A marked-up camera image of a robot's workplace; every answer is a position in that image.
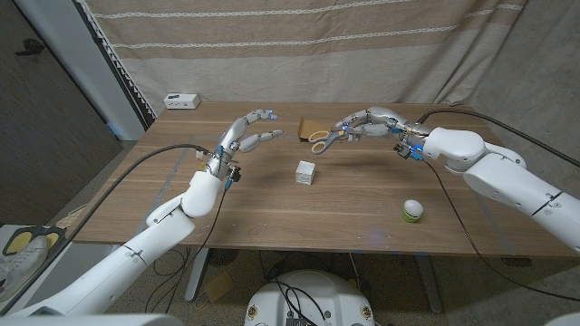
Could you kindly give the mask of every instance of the wooden table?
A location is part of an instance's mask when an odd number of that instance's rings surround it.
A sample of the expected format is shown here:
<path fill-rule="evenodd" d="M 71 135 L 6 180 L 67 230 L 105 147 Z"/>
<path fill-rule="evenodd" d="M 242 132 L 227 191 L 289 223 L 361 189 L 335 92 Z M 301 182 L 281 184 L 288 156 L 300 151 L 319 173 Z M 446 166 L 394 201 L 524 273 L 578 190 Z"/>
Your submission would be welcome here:
<path fill-rule="evenodd" d="M 378 104 L 411 121 L 439 104 Z M 276 121 L 259 121 L 247 135 L 282 129 L 285 135 L 234 157 L 242 168 L 240 182 L 227 192 L 208 247 L 336 251 L 391 254 L 473 255 L 461 226 L 435 175 L 422 162 L 399 157 L 395 140 L 363 139 L 334 143 L 323 155 L 310 153 L 296 131 L 300 117 L 335 123 L 369 103 L 202 103 L 196 110 L 165 110 L 91 201 L 91 207 L 131 163 L 159 147 L 194 143 L 212 149 L 235 119 L 251 110 L 268 108 Z M 455 107 L 470 110 L 469 107 Z M 500 144 L 484 122 L 465 115 L 437 114 L 426 125 L 469 129 Z M 122 244 L 134 235 L 149 211 L 184 192 L 200 162 L 193 149 L 159 154 L 137 167 L 111 193 L 75 238 L 79 243 Z M 314 162 L 311 186 L 295 183 L 300 160 Z M 481 197 L 462 177 L 435 168 L 449 191 L 473 240 L 484 255 L 576 257 L 529 217 Z M 425 213 L 419 223 L 405 222 L 402 206 L 419 200 Z M 200 245 L 217 206 L 196 220 L 196 230 L 183 245 Z"/>

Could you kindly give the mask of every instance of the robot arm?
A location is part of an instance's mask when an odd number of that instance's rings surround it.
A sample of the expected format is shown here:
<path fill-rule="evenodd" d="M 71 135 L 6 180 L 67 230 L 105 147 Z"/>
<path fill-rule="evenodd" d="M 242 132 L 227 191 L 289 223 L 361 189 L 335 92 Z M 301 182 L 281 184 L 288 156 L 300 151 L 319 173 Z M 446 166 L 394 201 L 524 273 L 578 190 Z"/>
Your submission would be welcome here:
<path fill-rule="evenodd" d="M 282 134 L 282 130 L 274 130 L 250 136 L 238 145 L 246 126 L 261 119 L 274 120 L 276 115 L 271 110 L 260 109 L 236 120 L 222 136 L 206 166 L 195 173 L 189 189 L 155 209 L 147 217 L 145 231 L 120 246 L 61 292 L 10 316 L 105 312 L 147 266 L 193 232 L 192 218 L 209 213 L 224 178 L 227 178 L 226 188 L 239 179 L 239 168 L 229 165 L 235 152 L 248 152 L 261 141 Z"/>
<path fill-rule="evenodd" d="M 531 216 L 580 254 L 580 200 L 529 172 L 526 161 L 513 150 L 489 144 L 473 131 L 412 124 L 380 107 L 361 110 L 336 123 L 336 127 L 342 126 L 350 127 L 348 140 L 398 136 L 400 142 L 394 149 L 403 158 L 436 160 L 442 155 L 445 168 L 462 175 L 470 188 Z"/>

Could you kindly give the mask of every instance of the cardboard piece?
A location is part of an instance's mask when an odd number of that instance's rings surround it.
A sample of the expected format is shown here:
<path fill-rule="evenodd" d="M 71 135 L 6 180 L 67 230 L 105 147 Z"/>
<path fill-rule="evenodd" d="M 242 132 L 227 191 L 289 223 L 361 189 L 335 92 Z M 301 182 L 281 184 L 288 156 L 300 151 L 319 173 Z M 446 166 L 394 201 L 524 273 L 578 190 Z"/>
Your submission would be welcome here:
<path fill-rule="evenodd" d="M 208 295 L 209 301 L 213 303 L 235 287 L 229 273 L 223 272 L 215 279 L 209 281 L 203 288 Z"/>
<path fill-rule="evenodd" d="M 306 120 L 304 116 L 300 117 L 300 125 L 298 126 L 298 138 L 300 141 L 308 141 L 308 137 L 317 131 L 330 131 L 334 126 L 329 123 L 321 123 L 312 120 Z"/>

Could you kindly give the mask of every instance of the white ball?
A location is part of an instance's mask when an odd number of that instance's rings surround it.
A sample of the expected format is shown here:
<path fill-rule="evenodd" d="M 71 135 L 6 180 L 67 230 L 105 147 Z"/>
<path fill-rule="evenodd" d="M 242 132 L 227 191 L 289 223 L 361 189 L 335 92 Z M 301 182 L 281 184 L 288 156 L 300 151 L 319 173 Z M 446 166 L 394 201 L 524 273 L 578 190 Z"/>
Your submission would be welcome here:
<path fill-rule="evenodd" d="M 410 216 L 419 217 L 423 214 L 423 205 L 417 200 L 407 200 L 405 202 L 405 212 Z"/>

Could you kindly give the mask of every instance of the electrical wire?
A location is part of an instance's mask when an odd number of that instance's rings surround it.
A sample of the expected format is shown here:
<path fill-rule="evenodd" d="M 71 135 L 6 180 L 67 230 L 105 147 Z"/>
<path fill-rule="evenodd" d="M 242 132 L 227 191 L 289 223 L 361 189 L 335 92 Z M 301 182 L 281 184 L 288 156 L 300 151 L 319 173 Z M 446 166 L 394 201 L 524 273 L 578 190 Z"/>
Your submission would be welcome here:
<path fill-rule="evenodd" d="M 447 189 L 445 189 L 445 186 L 443 186 L 443 182 L 441 181 L 441 178 L 439 176 L 439 173 L 437 173 L 437 171 L 435 170 L 435 168 L 426 160 L 423 160 L 423 162 L 425 162 L 425 164 L 427 164 L 429 166 L 429 168 L 435 173 L 435 177 L 437 177 L 441 188 L 443 189 L 443 192 L 445 193 L 445 197 L 447 197 L 447 200 L 449 201 L 449 204 L 451 205 L 451 208 L 453 208 L 453 212 L 455 212 L 455 216 L 457 217 L 457 219 L 459 220 L 459 223 L 461 224 L 461 227 L 463 228 L 463 231 L 465 232 L 465 235 L 468 237 L 469 243 L 471 244 L 471 246 L 473 247 L 473 250 L 475 250 L 476 254 L 478 255 L 479 259 L 488 267 L 490 268 L 492 271 L 494 271 L 496 274 L 498 274 L 499 276 L 503 277 L 504 279 L 512 282 L 515 285 L 519 285 L 523 288 L 526 288 L 530 291 L 534 291 L 534 292 L 538 292 L 538 293 L 542 293 L 545 295 L 550 295 L 556 298 L 560 298 L 560 299 L 566 299 L 569 301 L 573 301 L 573 302 L 580 302 L 580 299 L 578 298 L 574 298 L 574 297 L 569 297 L 569 296 L 565 296 L 562 294 L 558 294 L 558 293 L 552 293 L 552 292 L 548 292 L 548 291 L 543 291 L 543 290 L 539 290 L 536 288 L 533 288 L 531 286 L 527 286 L 523 283 L 520 283 L 518 281 L 515 281 L 507 276 L 505 276 L 502 272 L 498 271 L 495 267 L 493 267 L 487 260 L 485 260 L 483 258 L 483 256 L 479 253 L 478 248 L 475 246 L 475 244 L 473 243 L 473 240 L 471 239 L 471 235 L 468 232 L 467 227 L 465 227 L 465 225 L 463 224 L 463 220 L 461 220 L 461 217 L 459 216 L 459 213 L 457 211 L 457 209 L 455 208 L 455 205 L 453 205 L 453 201 L 451 201 L 451 197 L 447 192 Z"/>
<path fill-rule="evenodd" d="M 158 155 L 162 152 L 171 150 L 171 149 L 196 149 L 197 151 L 203 152 L 205 155 L 210 155 L 211 153 L 209 152 L 209 150 L 202 148 L 201 146 L 198 145 L 193 145 L 193 144 L 177 144 L 177 145 L 170 145 L 161 149 L 156 149 L 153 150 L 151 153 L 145 155 L 144 157 L 138 159 L 137 161 L 135 161 L 135 163 L 133 163 L 129 168 L 127 168 L 127 170 L 125 170 L 125 172 L 123 172 L 123 174 L 121 174 L 116 180 L 115 182 L 112 183 L 112 185 L 102 194 L 102 196 L 99 198 L 99 200 L 97 200 L 97 202 L 94 204 L 94 206 L 91 208 L 91 210 L 89 210 L 89 212 L 87 213 L 87 215 L 81 220 L 81 222 L 79 222 L 79 224 L 76 226 L 76 228 L 74 228 L 74 230 L 71 232 L 71 235 L 65 239 L 63 242 L 61 242 L 60 244 L 57 244 L 58 246 L 55 247 L 54 250 L 54 254 L 51 254 L 50 257 L 46 258 L 46 260 L 44 261 L 44 263 L 36 270 L 36 272 L 30 277 L 30 279 L 28 280 L 28 282 L 26 282 L 26 284 L 20 289 L 20 291 L 12 298 L 12 300 L 0 311 L 0 315 L 6 315 L 10 309 L 12 309 L 12 307 L 14 307 L 14 305 L 22 298 L 22 296 L 30 289 L 30 287 L 38 280 L 38 278 L 46 271 L 46 269 L 52 264 L 54 263 L 54 261 L 56 260 L 56 258 L 63 252 L 63 250 L 71 243 L 71 241 L 74 239 L 75 236 L 78 235 L 78 233 L 81 231 L 82 227 L 89 221 L 89 219 L 91 218 L 91 216 L 94 214 L 94 212 L 97 210 L 97 208 L 99 208 L 99 206 L 102 204 L 102 202 L 111 194 L 111 192 L 116 188 L 116 186 L 118 186 L 120 184 L 120 182 L 127 177 L 127 175 L 129 175 L 129 173 L 135 169 L 139 164 L 141 164 L 143 161 L 145 161 L 148 158 L 154 157 L 155 155 Z"/>
<path fill-rule="evenodd" d="M 313 298 L 313 297 L 312 297 L 310 294 L 306 293 L 306 291 L 304 291 L 304 290 L 302 290 L 302 289 L 299 289 L 299 288 L 297 288 L 297 287 L 294 287 L 294 286 L 290 286 L 290 287 L 288 287 L 288 288 L 286 289 L 286 292 L 285 292 L 285 294 L 286 294 L 286 297 L 288 296 L 288 291 L 290 291 L 290 289 L 292 289 L 292 290 L 296 290 L 296 291 L 299 291 L 299 292 L 303 293 L 305 296 L 307 296 L 307 297 L 308 297 L 308 299 L 310 299 L 310 301 L 312 301 L 312 302 L 314 303 L 314 305 L 316 306 L 316 308 L 317 308 L 317 309 L 318 309 L 318 311 L 320 312 L 320 315 L 323 317 L 324 324 L 325 324 L 325 325 L 327 325 L 327 324 L 328 324 L 328 322 L 326 321 L 326 317 L 324 317 L 324 312 L 323 312 L 323 310 L 320 308 L 320 305 L 318 305 L 318 302 L 316 302 L 316 300 L 315 300 L 315 299 L 314 299 L 314 298 Z M 294 305 L 292 304 L 292 302 L 290 302 L 290 305 L 292 306 L 292 308 L 294 308 L 294 310 L 296 310 L 296 307 L 294 307 Z"/>
<path fill-rule="evenodd" d="M 431 111 L 423 114 L 417 120 L 417 123 L 421 123 L 421 124 L 422 123 L 425 123 L 425 120 L 427 120 L 427 118 L 430 115 L 433 115 L 435 113 L 458 113 L 458 114 L 466 114 L 466 115 L 470 115 L 470 116 L 473 116 L 473 117 L 481 118 L 483 120 L 487 120 L 487 121 L 489 121 L 491 123 L 494 123 L 494 124 L 498 125 L 499 127 L 503 128 L 503 129 L 506 129 L 508 131 L 511 131 L 512 133 L 515 133 L 519 137 L 521 137 L 521 138 L 523 138 L 523 139 L 525 139 L 525 140 L 527 140 L 527 141 L 529 141 L 529 142 L 531 142 L 531 143 L 533 143 L 535 145 L 538 145 L 540 148 L 545 149 L 545 150 L 549 151 L 550 153 L 558 156 L 559 158 L 567 161 L 568 163 L 571 163 L 571 164 L 573 164 L 573 165 L 575 165 L 575 166 L 577 166 L 577 167 L 580 168 L 580 162 L 577 161 L 576 159 L 570 158 L 566 154 L 564 154 L 564 153 L 562 153 L 562 152 L 560 152 L 560 151 L 558 151 L 558 150 L 556 150 L 556 149 L 548 146 L 547 144 L 544 144 L 543 142 L 541 142 L 541 141 L 539 141 L 537 139 L 534 139 L 533 137 L 528 136 L 527 134 L 525 134 L 525 133 L 523 133 L 523 132 L 521 132 L 521 131 L 513 128 L 513 127 L 510 127 L 507 124 L 505 124 L 505 123 L 503 123 L 503 122 L 501 122 L 499 120 L 495 120 L 495 119 L 493 119 L 491 117 L 488 117 L 485 114 L 481 114 L 481 113 L 477 113 L 477 112 L 473 112 L 473 111 L 468 111 L 468 110 L 438 109 L 438 110 L 431 110 Z"/>
<path fill-rule="evenodd" d="M 209 240 L 209 237 L 211 236 L 211 233 L 214 231 L 214 227 L 216 226 L 216 222 L 218 221 L 219 211 L 221 211 L 221 206 L 222 206 L 222 204 L 224 204 L 224 198 L 226 197 L 226 192 L 227 192 L 227 189 L 224 189 L 224 193 L 221 196 L 221 200 L 219 201 L 219 206 L 217 207 L 216 218 L 214 218 L 214 223 L 211 225 L 211 228 L 209 229 L 209 233 L 208 233 L 208 236 L 206 236 L 206 240 L 203 241 L 203 243 L 201 244 L 199 249 L 196 251 L 196 254 L 194 254 L 193 258 L 189 261 L 189 263 L 186 265 L 186 267 L 181 271 L 181 275 L 179 276 L 175 285 L 173 285 L 173 288 L 172 288 L 172 289 L 174 289 L 173 294 L 171 295 L 171 298 L 169 299 L 169 303 L 167 305 L 167 309 L 165 309 L 165 313 L 169 312 L 169 308 L 171 307 L 171 304 L 173 303 L 173 298 L 175 297 L 175 293 L 178 291 L 178 286 L 179 286 L 179 283 L 181 282 L 181 279 L 183 279 L 183 275 L 188 270 L 188 268 L 193 264 L 193 262 L 195 262 L 196 257 L 198 256 L 199 252 L 206 245 L 206 243 Z"/>
<path fill-rule="evenodd" d="M 189 260 L 189 256 L 191 254 L 191 249 L 186 248 L 186 255 L 184 256 L 181 252 L 175 250 L 175 249 L 170 249 L 170 252 L 175 252 L 178 253 L 179 256 L 181 257 L 181 266 L 174 272 L 171 273 L 161 273 L 157 270 L 157 262 L 159 260 L 156 260 L 155 262 L 153 262 L 153 272 L 158 275 L 158 276 L 169 276 L 165 281 L 163 281 L 163 283 L 161 283 L 160 285 L 158 285 L 158 287 L 155 288 L 155 290 L 153 290 L 153 292 L 150 294 L 149 298 L 147 299 L 147 302 L 145 303 L 145 313 L 148 312 L 148 308 L 149 308 L 149 302 L 151 301 L 151 299 L 153 298 L 153 295 L 157 292 L 157 290 L 159 290 L 161 288 L 161 286 L 163 286 L 165 283 L 169 282 L 170 280 L 172 280 L 179 272 L 181 272 L 183 269 L 185 269 L 186 264 Z M 157 306 L 161 303 L 161 301 L 163 301 L 163 299 L 171 292 L 171 290 L 173 289 L 174 286 L 171 286 L 171 288 L 169 288 L 169 291 L 166 292 L 165 294 L 163 294 L 163 296 L 161 296 L 161 298 L 157 301 L 157 303 L 155 303 L 155 305 L 153 306 L 153 308 L 151 309 L 150 312 L 153 312 L 155 310 L 155 308 L 157 308 Z"/>
<path fill-rule="evenodd" d="M 361 290 L 361 284 L 359 283 L 359 273 L 356 271 L 356 265 L 354 264 L 354 259 L 353 259 L 353 254 L 348 253 L 349 258 L 351 258 L 351 263 L 353 264 L 353 270 L 354 270 L 354 277 L 356 278 L 356 288 Z"/>
<path fill-rule="evenodd" d="M 294 290 L 301 291 L 302 293 L 305 293 L 306 295 L 308 295 L 306 292 L 304 292 L 301 289 L 298 289 L 294 286 L 290 286 L 286 283 L 279 282 L 277 279 L 275 279 L 274 281 L 270 281 L 268 283 L 276 283 L 278 285 L 278 289 L 280 289 L 280 293 L 282 293 L 282 296 L 286 300 L 286 303 L 288 304 L 288 309 L 290 310 L 290 312 L 294 309 L 294 311 L 298 314 L 298 317 L 300 317 L 301 319 L 304 319 L 307 322 L 307 324 L 316 326 L 316 324 L 313 321 L 311 321 L 310 319 L 308 319 L 306 316 L 304 316 L 302 314 L 302 311 L 300 309 L 296 309 L 294 304 L 292 302 L 290 302 L 290 299 L 288 299 L 288 296 L 287 296 L 288 289 L 291 289 L 291 288 L 293 289 L 292 291 L 294 291 Z M 286 287 L 286 293 L 284 292 L 284 290 L 282 290 L 282 286 L 280 286 L 280 284 L 282 284 L 283 286 Z M 312 299 L 312 297 L 310 297 L 310 298 L 311 298 L 311 300 L 313 300 L 314 304 L 316 304 L 316 306 L 318 306 L 318 303 L 316 303 L 316 301 L 314 301 L 314 299 Z M 296 295 L 296 301 L 298 302 L 298 306 L 300 306 L 300 301 L 298 300 L 297 295 Z M 326 324 L 326 319 L 324 318 L 324 314 L 323 314 L 323 320 L 324 320 L 324 324 Z"/>

